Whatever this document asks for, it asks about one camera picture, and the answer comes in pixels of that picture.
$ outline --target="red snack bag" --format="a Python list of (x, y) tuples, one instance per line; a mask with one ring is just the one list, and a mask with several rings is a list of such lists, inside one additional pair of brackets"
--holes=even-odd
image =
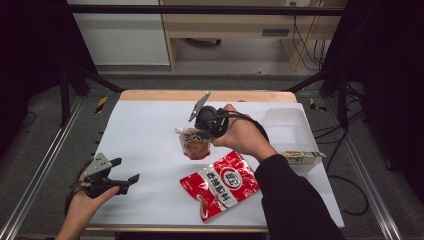
[(252, 169), (234, 151), (181, 179), (180, 183), (200, 202), (202, 221), (227, 210), (259, 190)]

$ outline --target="black pole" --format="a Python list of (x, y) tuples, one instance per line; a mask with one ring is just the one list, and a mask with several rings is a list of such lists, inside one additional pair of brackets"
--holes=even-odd
[(296, 15), (346, 16), (362, 10), (320, 7), (196, 6), (196, 5), (47, 5), (49, 11), (97, 14), (221, 14), (221, 15)]

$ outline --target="floor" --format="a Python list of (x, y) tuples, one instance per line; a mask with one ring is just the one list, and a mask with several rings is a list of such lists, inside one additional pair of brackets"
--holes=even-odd
[[(316, 72), (304, 66), (299, 71), (292, 71), (285, 56), (278, 54), (283, 52), (278, 40), (223, 39), (217, 46), (188, 39), (182, 42), (180, 48), (174, 71), (163, 66), (126, 69), (99, 66), (99, 72), (124, 88), (206, 90), (284, 90)], [(309, 68), (316, 67), (311, 59), (305, 59), (305, 62)], [(54, 236), (60, 228), (66, 187), (73, 181), (81, 164), (95, 152), (108, 116), (119, 98), (119, 94), (111, 93), (94, 82), (89, 81), (89, 85), (92, 91), (88, 97), (72, 98), (74, 106), (81, 109), (64, 139), (57, 139), (58, 133), (63, 130), (59, 128), (58, 88), (35, 96), (29, 104), (29, 113), (21, 131), (0, 161), (3, 190), (0, 194), (3, 203), (0, 206), (0, 224), (3, 231), (10, 221), (15, 221), (17, 228), (12, 235), (16, 235), (16, 239), (43, 239)], [(317, 92), (319, 87), (318, 82), (296, 94), (298, 101), (304, 105), (315, 136), (322, 133), (321, 129), (337, 125), (335, 98), (321, 98)], [(104, 95), (108, 96), (108, 102), (102, 113), (96, 114), (95, 108)], [(310, 105), (311, 99), (315, 100), (315, 108)], [(370, 191), (377, 192), (368, 195), (371, 206), (368, 211), (354, 216), (346, 211), (357, 213), (364, 209), (365, 200), (361, 192), (339, 178), (330, 178), (346, 224), (342, 229), (344, 235), (347, 239), (424, 239), (424, 206), (401, 173), (387, 170), (378, 143), (360, 112), (360, 101), (349, 97), (349, 102), (349, 116), (357, 117), (352, 118), (349, 133), (338, 151), (335, 149), (343, 133), (341, 130), (316, 139), (321, 151), (328, 155), (335, 152), (330, 174), (348, 178), (365, 191), (363, 183), (371, 181), (370, 186), (375, 189)], [(50, 146), (54, 142), (60, 147), (52, 150)], [(367, 173), (365, 176), (358, 172), (362, 167)], [(45, 174), (40, 173), (42, 168), (46, 169)], [(40, 183), (33, 176), (40, 176)], [(37, 194), (25, 202), (25, 196), (31, 195), (31, 192)], [(113, 239), (113, 236), (110, 232), (93, 231), (86, 233), (84, 238)]]

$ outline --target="wire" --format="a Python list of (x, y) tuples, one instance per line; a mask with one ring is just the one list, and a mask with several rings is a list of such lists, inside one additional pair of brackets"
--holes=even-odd
[[(293, 25), (293, 29), (294, 29), (295, 33), (298, 33), (298, 35), (299, 35), (299, 37), (300, 37), (300, 40), (302, 41), (302, 43), (303, 43), (303, 45), (304, 45), (304, 47), (305, 47), (305, 49), (306, 49), (306, 52), (307, 52), (307, 53), (308, 53), (308, 55), (309, 55), (309, 58), (311, 58), (311, 55), (309, 54), (308, 49), (306, 48), (306, 44), (305, 44), (305, 42), (303, 41), (303, 38), (302, 38), (302, 36), (300, 35), (300, 33), (299, 33), (298, 29), (297, 29), (296, 15), (294, 15), (294, 16), (293, 16), (293, 18), (294, 18), (294, 25)], [(314, 71), (319, 70), (319, 69), (312, 69), (312, 68), (309, 68), (309, 67), (306, 65), (305, 60), (303, 59), (302, 54), (300, 53), (300, 51), (299, 51), (299, 49), (297, 48), (296, 43), (295, 43), (295, 41), (294, 41), (294, 35), (295, 35), (295, 33), (293, 33), (293, 37), (292, 37), (293, 46), (294, 46), (294, 48), (296, 49), (297, 54), (299, 54), (300, 60), (302, 60), (303, 65), (304, 65), (304, 66), (305, 66), (305, 68), (306, 68), (306, 69), (308, 69), (308, 70), (314, 70)]]
[(35, 120), (37, 120), (37, 114), (35, 112), (28, 112), (28, 114), (32, 114), (34, 116), (34, 118), (28, 124), (21, 126), (20, 129), (24, 129), (24, 128), (31, 126), (35, 122)]
[(351, 180), (349, 180), (347, 178), (344, 178), (344, 177), (341, 177), (341, 176), (337, 176), (337, 175), (327, 175), (327, 177), (328, 178), (340, 179), (342, 181), (345, 181), (347, 183), (350, 183), (351, 185), (353, 185), (356, 189), (358, 189), (361, 192), (362, 196), (364, 196), (364, 199), (365, 199), (365, 208), (361, 212), (351, 212), (351, 211), (348, 211), (348, 210), (344, 209), (343, 206), (340, 203), (337, 203), (339, 205), (339, 207), (340, 207), (340, 210), (342, 210), (344, 213), (347, 213), (347, 214), (353, 215), (353, 216), (358, 216), (359, 217), (359, 216), (365, 215), (365, 213), (369, 209), (370, 203), (368, 201), (367, 194), (365, 194), (364, 190), (358, 184), (354, 183), (353, 181), (351, 181)]
[(328, 172), (328, 170), (330, 169), (330, 166), (331, 166), (331, 163), (333, 162), (334, 156), (336, 155), (337, 150), (339, 150), (339, 147), (342, 144), (343, 139), (346, 137), (346, 135), (347, 135), (347, 131), (345, 130), (343, 135), (342, 135), (342, 138), (338, 141), (336, 147), (334, 148), (333, 153), (331, 154), (331, 157), (328, 160), (327, 166), (325, 166), (325, 172)]

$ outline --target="metal frame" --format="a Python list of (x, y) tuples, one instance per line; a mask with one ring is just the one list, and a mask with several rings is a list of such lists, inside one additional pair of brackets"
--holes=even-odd
[(47, 150), (47, 153), (44, 155), (40, 166), (38, 167), (31, 182), (29, 183), (24, 194), (19, 200), (18, 205), (15, 207), (15, 210), (13, 211), (9, 219), (6, 221), (6, 224), (4, 224), (4, 226), (1, 228), (1, 240), (14, 239), (16, 234), (18, 233), (19, 228), (21, 227), (26, 215), (28, 214), (28, 211), (31, 208), (38, 192), (40, 191), (41, 186), (43, 185), (43, 182), (50, 171), (50, 168), (53, 166), (56, 160), (56, 156), (58, 155), (69, 131), (72, 128), (75, 119), (78, 116), (78, 113), (81, 109), (84, 100), (84, 97), (76, 98), (76, 101), (71, 109), (69, 121), (64, 127), (61, 127), (57, 132), (56, 137), (54, 138), (49, 149)]

